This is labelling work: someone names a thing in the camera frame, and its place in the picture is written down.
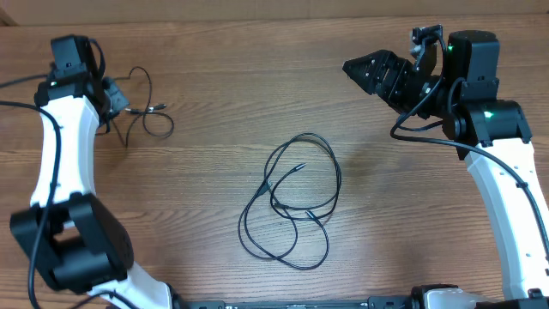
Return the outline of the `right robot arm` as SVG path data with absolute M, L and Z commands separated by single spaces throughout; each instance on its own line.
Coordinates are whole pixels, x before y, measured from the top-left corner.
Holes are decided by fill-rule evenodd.
M 501 300 L 452 284 L 416 286 L 393 308 L 545 308 L 548 305 L 548 208 L 534 163 L 532 131 L 520 105 L 498 98 L 500 44 L 494 33 L 441 26 L 411 32 L 410 58 L 379 50 L 347 60 L 343 71 L 397 112 L 390 135 L 426 142 L 412 116 L 441 127 L 486 206 L 503 278 Z

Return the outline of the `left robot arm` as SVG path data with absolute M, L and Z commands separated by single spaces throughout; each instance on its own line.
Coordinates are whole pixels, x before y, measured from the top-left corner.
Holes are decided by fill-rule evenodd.
M 97 198 L 94 141 L 129 102 L 106 76 L 98 42 L 70 34 L 51 40 L 51 72 L 40 76 L 30 109 L 43 125 L 41 165 L 30 207 L 9 228 L 29 259 L 27 292 L 39 305 L 35 277 L 55 291 L 102 298 L 114 308 L 184 308 L 175 289 L 134 258 L 124 226 Z

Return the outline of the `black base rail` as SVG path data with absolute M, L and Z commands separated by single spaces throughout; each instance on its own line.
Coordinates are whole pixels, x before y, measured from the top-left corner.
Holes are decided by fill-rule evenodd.
M 475 308 L 495 299 L 465 292 L 456 285 L 434 284 L 413 287 L 408 295 L 378 295 L 362 300 L 288 300 L 225 302 L 222 300 L 185 301 L 188 309 L 420 309 Z

